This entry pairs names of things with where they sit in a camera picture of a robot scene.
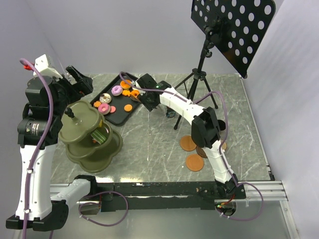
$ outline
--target white wall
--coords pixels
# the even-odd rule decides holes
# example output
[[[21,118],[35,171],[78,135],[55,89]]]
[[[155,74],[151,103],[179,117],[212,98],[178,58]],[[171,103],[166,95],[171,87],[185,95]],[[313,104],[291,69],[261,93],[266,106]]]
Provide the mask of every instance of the white wall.
[[[285,0],[244,81],[302,238],[319,225],[319,2]]]
[[[0,7],[0,238],[11,238],[5,220],[15,214],[21,184],[21,156],[17,145],[17,126],[27,102],[24,94],[32,73],[19,59],[30,61],[44,53],[56,60],[53,49],[24,0],[2,1]]]
[[[197,67],[205,36],[190,19],[192,0],[27,2],[62,62],[82,72],[186,73]],[[283,0],[275,2],[279,9]],[[204,69],[236,72],[217,49]]]

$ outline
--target marble table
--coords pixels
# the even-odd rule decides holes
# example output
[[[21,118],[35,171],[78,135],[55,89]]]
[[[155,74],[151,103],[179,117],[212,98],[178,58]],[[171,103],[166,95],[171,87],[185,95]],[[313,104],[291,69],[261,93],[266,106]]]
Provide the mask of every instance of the marble table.
[[[86,96],[92,100],[117,74],[89,75],[93,78],[94,92]],[[167,81],[176,86],[187,74],[155,74],[157,82]],[[264,157],[245,92],[238,75],[207,75],[212,90],[221,91],[225,97],[229,136],[225,155],[239,180],[269,180]],[[186,83],[188,89],[192,79]],[[185,95],[182,86],[178,91]],[[199,82],[195,99],[207,93],[204,82]],[[219,109],[217,117],[224,119],[220,100],[215,96]],[[200,103],[212,106],[211,98]],[[190,125],[181,120],[177,130],[173,129],[177,117],[168,119],[164,107],[149,112],[143,105],[133,113],[122,127],[111,125],[123,138],[121,152],[113,158],[110,166],[94,174],[99,182],[166,182],[166,181],[211,181],[213,170],[204,159],[205,166],[199,172],[190,171],[185,165],[188,155],[179,146],[179,140],[190,135]],[[72,163],[65,154],[65,147],[59,142],[52,164],[51,183],[69,183],[79,174],[89,174]]]

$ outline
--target music stand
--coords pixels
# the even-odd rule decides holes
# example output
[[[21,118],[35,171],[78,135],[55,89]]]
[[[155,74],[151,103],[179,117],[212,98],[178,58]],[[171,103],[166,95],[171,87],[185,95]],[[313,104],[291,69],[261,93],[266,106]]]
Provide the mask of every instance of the music stand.
[[[212,56],[214,46],[226,57],[237,72],[247,77],[247,69],[275,14],[273,0],[193,0],[191,19],[205,33],[205,41],[200,54],[198,67],[192,70],[175,88],[184,84],[187,98],[193,100],[198,81],[204,81],[208,91],[210,87],[206,72],[202,71],[205,58]],[[185,82],[193,77],[193,83],[187,92]],[[218,105],[211,95],[214,106]],[[181,116],[174,129],[177,129]]]

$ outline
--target green cylindrical object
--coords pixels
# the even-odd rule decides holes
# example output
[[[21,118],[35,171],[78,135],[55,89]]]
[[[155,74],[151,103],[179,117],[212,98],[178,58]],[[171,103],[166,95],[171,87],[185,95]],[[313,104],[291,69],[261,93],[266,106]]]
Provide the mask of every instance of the green cylindrical object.
[[[66,155],[86,172],[101,172],[120,152],[122,137],[87,101],[77,101],[69,108],[75,117],[63,115],[63,127],[59,133],[59,138],[65,144]],[[100,136],[101,140],[94,142],[92,136]]]

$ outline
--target baking tray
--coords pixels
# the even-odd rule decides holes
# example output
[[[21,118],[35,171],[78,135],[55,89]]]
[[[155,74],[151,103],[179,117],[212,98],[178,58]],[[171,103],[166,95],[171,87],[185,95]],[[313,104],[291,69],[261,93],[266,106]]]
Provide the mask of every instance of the baking tray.
[[[129,77],[135,81],[138,78],[136,76],[133,76],[131,74],[128,74]],[[91,101],[91,105],[93,106],[94,102],[98,101],[100,99],[100,95],[103,93],[108,93],[110,94],[110,96],[112,97],[112,101],[109,103],[110,106],[115,106],[116,111],[114,113],[108,113],[107,115],[105,115],[105,119],[108,122],[111,122],[114,125],[118,125],[121,126],[123,125],[129,118],[130,116],[133,114],[133,112],[139,107],[139,105],[141,103],[133,101],[130,97],[128,96],[123,96],[123,95],[119,95],[119,96],[113,96],[111,93],[111,89],[114,86],[119,86],[120,82],[121,82],[121,78],[120,75],[118,75],[114,80],[111,81],[110,84],[108,84],[92,101]],[[124,106],[130,104],[131,106],[133,106],[133,109],[130,112],[126,112],[124,111]]]

